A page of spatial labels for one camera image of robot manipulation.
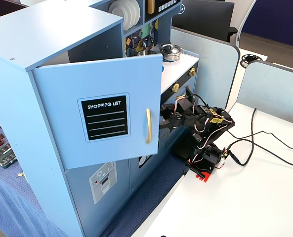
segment toy kitchen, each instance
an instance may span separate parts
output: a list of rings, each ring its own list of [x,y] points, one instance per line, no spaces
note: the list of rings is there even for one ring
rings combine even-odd
[[[47,0],[0,17],[0,123],[68,236],[99,236],[182,133],[159,130],[196,83],[199,56],[170,42],[180,6]]]

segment black cable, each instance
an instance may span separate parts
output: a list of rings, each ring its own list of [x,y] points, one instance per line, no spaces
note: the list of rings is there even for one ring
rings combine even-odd
[[[206,102],[203,100],[203,98],[201,98],[199,95],[197,95],[197,94],[194,94],[195,96],[197,96],[203,103],[204,103],[204,105],[207,107],[207,108],[209,108],[209,106],[206,104]]]
[[[237,142],[240,142],[240,141],[252,142],[252,141],[250,141],[250,140],[247,140],[247,139],[241,139],[241,140],[237,140],[237,141],[235,141],[233,144],[235,144],[235,143],[237,143]],[[278,156],[278,155],[276,155],[275,153],[273,153],[273,152],[271,152],[271,151],[267,150],[266,148],[263,148],[262,146],[258,145],[257,143],[254,143],[254,145],[255,145],[255,146],[258,146],[259,148],[262,148],[263,150],[265,150],[266,152],[268,152],[268,153],[272,154],[273,156],[277,157],[278,159],[282,160],[283,162],[285,162],[285,163],[287,163],[287,164],[289,164],[289,165],[292,165],[292,166],[293,166],[293,164],[292,164],[292,163],[290,163],[290,162],[288,162],[288,161],[286,161],[286,160],[282,159],[281,157],[279,157],[279,156]],[[234,156],[234,154],[233,154],[231,151],[229,152],[229,155],[230,155],[231,157],[232,157],[232,156]],[[238,159],[236,158],[236,156],[234,156],[233,160],[234,160],[234,161],[237,163],[237,161],[236,161],[236,160],[238,160]]]
[[[232,159],[233,159],[237,164],[239,164],[240,166],[245,166],[245,165],[247,165],[248,162],[249,162],[250,159],[251,159],[251,156],[252,156],[253,152],[254,152],[254,132],[253,132],[253,121],[254,121],[254,115],[255,115],[255,112],[256,112],[256,108],[254,109],[253,114],[252,114],[252,116],[251,116],[251,153],[250,153],[249,157],[247,158],[247,160],[245,161],[245,163],[242,164],[242,163],[239,161],[239,159],[237,159],[236,157],[234,158],[234,157],[231,156]],[[231,148],[235,143],[237,143],[237,142],[239,142],[239,141],[242,141],[242,140],[237,140],[237,141],[231,143],[231,144],[228,146],[228,148],[227,148],[226,150],[229,151],[230,148]]]
[[[266,151],[266,152],[272,154],[273,156],[277,157],[278,159],[282,160],[283,162],[285,162],[285,163],[287,163],[287,164],[293,166],[292,163],[290,163],[290,162],[288,162],[288,161],[282,159],[280,156],[276,155],[275,153],[271,152],[270,150],[268,150],[268,149],[266,149],[266,148],[264,148],[264,147],[262,147],[262,146],[260,146],[260,145],[258,145],[257,143],[254,142],[254,135],[257,135],[257,134],[259,134],[259,133],[261,133],[261,132],[264,132],[264,131],[261,131],[261,132],[257,132],[257,133],[255,133],[255,134],[253,133],[253,120],[254,120],[255,112],[256,112],[256,109],[254,109],[253,114],[252,114],[252,116],[251,116],[251,135],[246,136],[246,137],[243,137],[243,138],[238,138],[238,137],[234,136],[231,132],[228,131],[233,137],[235,137],[236,139],[238,139],[237,141],[231,143],[231,144],[228,146],[228,148],[227,148],[228,154],[231,156],[231,158],[232,158],[237,164],[239,164],[239,165],[241,165],[241,166],[245,166],[245,165],[249,162],[249,160],[250,160],[250,158],[251,158],[251,155],[252,155],[253,150],[254,150],[254,145],[255,145],[255,146],[258,146],[259,148],[263,149],[264,151]],[[278,137],[276,137],[273,133],[271,133],[271,132],[264,132],[264,133],[273,135],[277,140],[279,140],[281,143],[283,143],[284,145],[286,145],[288,148],[293,149],[293,148],[289,147],[286,143],[284,143],[283,141],[281,141],[281,140],[280,140]],[[251,147],[251,153],[250,153],[248,159],[246,160],[246,162],[245,162],[244,164],[241,164],[241,162],[239,161],[239,159],[238,159],[238,158],[237,158],[237,157],[236,157],[236,156],[230,151],[230,148],[231,148],[235,143],[237,143],[237,142],[241,142],[241,141],[250,142],[250,143],[252,144],[252,147]]]
[[[233,135],[230,131],[228,131],[228,132],[229,132],[234,138],[236,138],[236,139],[244,139],[244,138],[251,137],[251,135],[246,136],[246,137],[236,137],[236,136]],[[288,146],[286,143],[284,143],[282,140],[280,140],[278,137],[276,137],[275,134],[273,134],[273,133],[271,133],[271,132],[260,131],[260,132],[255,133],[254,136],[257,135],[257,134],[260,134],[260,133],[262,133],[262,132],[263,132],[263,133],[266,133],[266,134],[271,134],[271,135],[273,135],[274,138],[276,138],[278,141],[280,141],[282,144],[284,144],[284,145],[285,145],[286,147],[288,147],[289,149],[292,149],[292,150],[293,150],[293,147]]]

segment robotic arm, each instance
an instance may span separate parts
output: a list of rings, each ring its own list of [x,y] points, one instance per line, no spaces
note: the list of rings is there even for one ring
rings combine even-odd
[[[213,142],[235,123],[221,108],[211,108],[205,102],[204,106],[196,105],[195,96],[199,97],[186,88],[186,94],[179,97],[175,104],[162,105],[164,121],[160,123],[160,129],[172,131],[179,126],[190,128],[173,152],[186,161],[186,165],[197,173],[200,180],[206,182],[214,168],[227,156],[225,149],[220,150]]]

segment gray partition panel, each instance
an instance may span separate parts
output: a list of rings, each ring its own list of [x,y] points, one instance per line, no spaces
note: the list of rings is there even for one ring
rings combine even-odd
[[[293,70],[263,61],[251,63],[237,102],[293,122]]]
[[[227,42],[172,27],[170,40],[199,54],[195,93],[209,105],[226,108],[240,59],[239,49]]]

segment blue wall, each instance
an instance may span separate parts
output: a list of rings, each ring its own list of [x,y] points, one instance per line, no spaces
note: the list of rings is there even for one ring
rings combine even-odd
[[[257,0],[243,32],[293,45],[293,0]]]

